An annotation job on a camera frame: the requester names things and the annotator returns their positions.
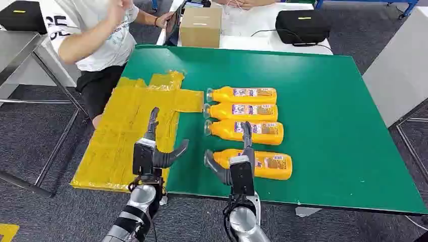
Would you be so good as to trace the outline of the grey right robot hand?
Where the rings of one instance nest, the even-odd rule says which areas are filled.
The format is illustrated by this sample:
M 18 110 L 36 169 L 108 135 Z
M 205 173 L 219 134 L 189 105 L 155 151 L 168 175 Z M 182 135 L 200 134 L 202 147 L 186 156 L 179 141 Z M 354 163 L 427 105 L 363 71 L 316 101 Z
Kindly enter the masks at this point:
M 241 122 L 243 129 L 244 149 L 241 155 L 231 157 L 229 165 L 233 168 L 223 168 L 218 164 L 211 150 L 206 150 L 204 153 L 204 165 L 210 168 L 217 178 L 225 185 L 232 186 L 233 178 L 238 178 L 238 181 L 243 181 L 244 185 L 253 184 L 255 170 L 255 151 L 252 147 L 252 128 L 248 121 Z

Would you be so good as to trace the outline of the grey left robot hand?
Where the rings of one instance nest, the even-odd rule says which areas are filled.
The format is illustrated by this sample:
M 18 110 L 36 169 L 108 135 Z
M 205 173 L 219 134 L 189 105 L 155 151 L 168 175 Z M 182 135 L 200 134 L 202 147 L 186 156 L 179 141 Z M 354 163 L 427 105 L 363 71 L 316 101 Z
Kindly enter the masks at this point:
M 189 140 L 184 139 L 181 142 L 180 146 L 170 153 L 161 152 L 155 144 L 156 128 L 159 123 L 157 121 L 158 112 L 159 112 L 158 107 L 153 108 L 153 110 L 151 111 L 150 117 L 148 120 L 147 131 L 145 132 L 143 137 L 147 140 L 151 140 L 152 143 L 154 144 L 154 152 L 153 152 L 153 159 L 152 159 L 153 167 L 169 168 L 174 163 L 174 161 L 187 150 Z

